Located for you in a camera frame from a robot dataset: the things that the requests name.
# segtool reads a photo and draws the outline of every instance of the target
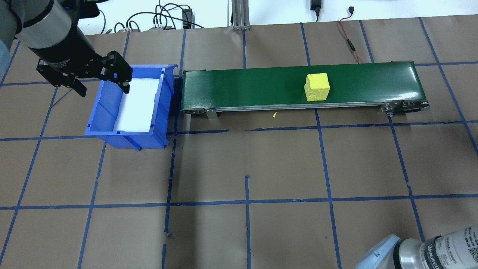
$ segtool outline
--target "yellow cube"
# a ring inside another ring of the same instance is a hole
[[[307,75],[304,90],[308,102],[327,99],[327,95],[330,91],[327,73]]]

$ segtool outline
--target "green conveyor belt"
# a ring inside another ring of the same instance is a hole
[[[307,102],[307,74],[327,73],[325,101]],[[413,62],[272,67],[184,73],[181,110],[217,111],[381,105],[426,100]]]

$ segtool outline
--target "blue bin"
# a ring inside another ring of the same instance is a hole
[[[118,117],[122,90],[113,82],[102,81],[91,111],[85,135],[93,135],[116,148],[164,148],[167,146],[171,96],[174,95],[173,69],[177,65],[132,65],[133,78],[159,78],[154,97],[154,110],[148,132],[114,130]]]

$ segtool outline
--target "white foam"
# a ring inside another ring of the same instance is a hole
[[[114,131],[149,132],[159,78],[133,78],[123,93]]]

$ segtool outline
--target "white wall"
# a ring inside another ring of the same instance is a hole
[[[166,0],[161,2],[162,5],[169,3]],[[196,23],[206,28],[224,27],[230,20],[230,0],[182,0],[175,3],[190,5]],[[98,6],[106,15],[106,31],[117,22],[125,23],[137,12],[153,12],[157,4],[157,0],[109,0]],[[349,6],[355,7],[352,20],[478,14],[478,0],[322,0],[319,21],[346,17]],[[253,25],[315,22],[315,12],[309,9],[310,0],[249,0],[249,18]],[[179,10],[171,11],[171,15],[182,18]],[[152,14],[141,14],[133,20],[144,31],[153,27],[152,17]],[[98,34],[103,27],[103,16],[82,19],[78,25],[85,34]]]

